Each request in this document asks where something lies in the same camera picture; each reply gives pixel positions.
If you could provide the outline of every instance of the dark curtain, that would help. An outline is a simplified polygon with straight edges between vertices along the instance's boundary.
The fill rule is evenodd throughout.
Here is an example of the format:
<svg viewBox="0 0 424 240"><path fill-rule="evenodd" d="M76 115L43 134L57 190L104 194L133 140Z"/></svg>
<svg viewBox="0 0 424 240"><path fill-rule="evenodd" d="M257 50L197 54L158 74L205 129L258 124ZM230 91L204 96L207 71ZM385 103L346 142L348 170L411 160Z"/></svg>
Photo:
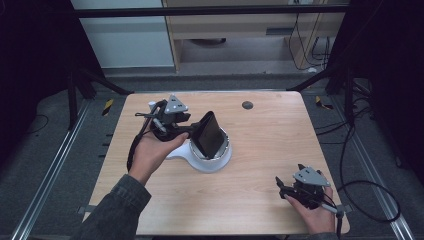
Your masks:
<svg viewBox="0 0 424 240"><path fill-rule="evenodd" d="M424 1L351 4L369 9L346 14L329 65L339 61L345 49L352 49L342 59L348 57L355 77L370 80L378 122L402 165L424 183ZM343 71L330 78L329 86L341 87Z"/></svg>
<svg viewBox="0 0 424 240"><path fill-rule="evenodd" d="M79 19L53 17L70 1L4 0L0 4L0 165L26 133L40 100L67 89L70 71L104 77ZM79 77L80 81L90 79Z"/></svg>

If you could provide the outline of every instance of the phone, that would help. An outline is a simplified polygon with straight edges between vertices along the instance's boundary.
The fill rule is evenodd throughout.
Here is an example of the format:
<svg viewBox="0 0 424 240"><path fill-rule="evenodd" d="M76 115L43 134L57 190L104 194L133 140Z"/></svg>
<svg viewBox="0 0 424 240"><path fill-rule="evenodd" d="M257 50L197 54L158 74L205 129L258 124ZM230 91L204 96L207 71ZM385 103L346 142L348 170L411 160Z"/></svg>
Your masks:
<svg viewBox="0 0 424 240"><path fill-rule="evenodd" d="M218 125L214 112L207 112L200 120L197 129L191 136L191 141L206 159L215 158L215 154L221 148L225 138Z"/></svg>

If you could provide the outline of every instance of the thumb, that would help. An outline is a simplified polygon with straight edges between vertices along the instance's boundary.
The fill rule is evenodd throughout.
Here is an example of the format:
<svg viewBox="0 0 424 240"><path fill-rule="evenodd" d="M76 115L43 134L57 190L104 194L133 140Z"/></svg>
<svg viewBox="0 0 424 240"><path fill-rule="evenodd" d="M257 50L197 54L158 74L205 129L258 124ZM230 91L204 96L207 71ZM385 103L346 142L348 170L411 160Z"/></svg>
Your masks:
<svg viewBox="0 0 424 240"><path fill-rule="evenodd" d="M296 209L296 211L298 211L299 213L302 213L302 211L305 210L305 207L299 201L297 201L297 199L290 197L287 194L284 195L284 197L293 206L293 208Z"/></svg>

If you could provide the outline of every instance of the small round object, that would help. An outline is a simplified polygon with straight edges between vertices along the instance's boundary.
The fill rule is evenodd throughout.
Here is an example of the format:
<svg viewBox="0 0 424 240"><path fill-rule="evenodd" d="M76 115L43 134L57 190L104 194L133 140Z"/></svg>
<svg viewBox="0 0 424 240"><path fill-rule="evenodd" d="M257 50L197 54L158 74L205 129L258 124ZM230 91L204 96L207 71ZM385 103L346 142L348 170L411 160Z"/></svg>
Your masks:
<svg viewBox="0 0 424 240"><path fill-rule="evenodd" d="M242 106L244 109L249 110L249 109L252 109L252 108L253 108L253 103L252 103L252 102L250 102L250 101L244 101L244 102L241 104L241 106Z"/></svg>

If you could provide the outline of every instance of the person's right hand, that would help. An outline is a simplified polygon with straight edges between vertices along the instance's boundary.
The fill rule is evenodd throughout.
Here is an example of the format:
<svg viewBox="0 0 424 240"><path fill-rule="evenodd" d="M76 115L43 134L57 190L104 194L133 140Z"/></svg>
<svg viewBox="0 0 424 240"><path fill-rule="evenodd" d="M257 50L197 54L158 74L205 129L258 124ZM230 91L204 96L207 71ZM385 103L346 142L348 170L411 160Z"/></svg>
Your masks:
<svg viewBox="0 0 424 240"><path fill-rule="evenodd" d="M331 187L324 187L325 194L333 198L333 189ZM323 207L315 208L314 210L310 210L305 208L299 201L295 198L292 198L288 195L284 196L287 201L296 209L296 211L303 218L303 221L306 223L308 227L309 234L317 234L324 232L335 232L335 215L324 209Z"/></svg>

